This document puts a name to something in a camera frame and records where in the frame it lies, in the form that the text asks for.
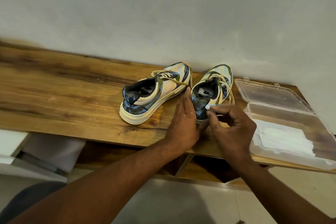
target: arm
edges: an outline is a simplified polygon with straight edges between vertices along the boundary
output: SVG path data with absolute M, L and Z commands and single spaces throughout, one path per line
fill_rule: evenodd
M 210 126 L 224 158 L 277 223 L 335 224 L 332 218 L 252 160 L 249 146 L 257 126 L 239 107 L 218 105 L 211 106 L 210 110 L 207 111 Z M 230 127 L 223 128 L 215 113 L 225 115 L 225 122 Z
M 200 130 L 206 125 L 196 128 L 188 88 L 176 107 L 164 139 L 68 184 L 23 212 L 10 224 L 110 224 L 152 175 L 196 143 Z

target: person's right hand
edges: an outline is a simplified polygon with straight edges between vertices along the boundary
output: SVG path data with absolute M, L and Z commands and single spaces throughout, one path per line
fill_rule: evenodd
M 251 159 L 249 147 L 257 128 L 254 121 L 235 105 L 213 105 L 206 113 L 224 159 L 229 164 Z M 230 127 L 222 127 L 218 118 Z

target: hand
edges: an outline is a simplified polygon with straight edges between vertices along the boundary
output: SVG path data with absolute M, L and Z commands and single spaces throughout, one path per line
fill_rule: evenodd
M 196 114 L 190 98 L 190 87 L 176 106 L 175 114 L 168 127 L 165 140 L 173 143 L 181 154 L 190 150 L 198 141 L 200 134 L 208 127 L 207 120 L 196 126 Z
M 254 121 L 235 105 L 213 105 L 206 113 L 212 133 L 226 161 L 229 164 L 235 164 L 250 160 L 250 143 L 257 128 Z M 222 127 L 218 118 L 224 118 L 223 122 L 230 127 Z

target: camouflage pattern sneaker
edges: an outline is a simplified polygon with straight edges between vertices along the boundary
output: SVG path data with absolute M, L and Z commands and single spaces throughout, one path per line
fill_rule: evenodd
M 151 78 L 125 86 L 119 112 L 121 118 L 130 124 L 145 122 L 163 102 L 181 93 L 189 80 L 192 84 L 190 65 L 179 62 L 153 71 Z
M 235 103 L 233 98 L 232 71 L 227 65 L 218 65 L 210 69 L 203 78 L 192 88 L 191 100 L 196 111 L 198 121 L 208 118 L 205 113 L 206 105 L 219 105 L 229 95 L 231 104 Z

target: person's left hand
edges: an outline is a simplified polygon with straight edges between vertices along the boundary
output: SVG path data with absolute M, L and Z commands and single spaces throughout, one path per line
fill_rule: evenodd
M 196 114 L 190 92 L 191 89 L 188 87 L 176 106 L 173 120 L 165 136 L 165 140 L 174 143 L 181 153 L 190 150 L 209 125 L 208 120 L 196 125 Z

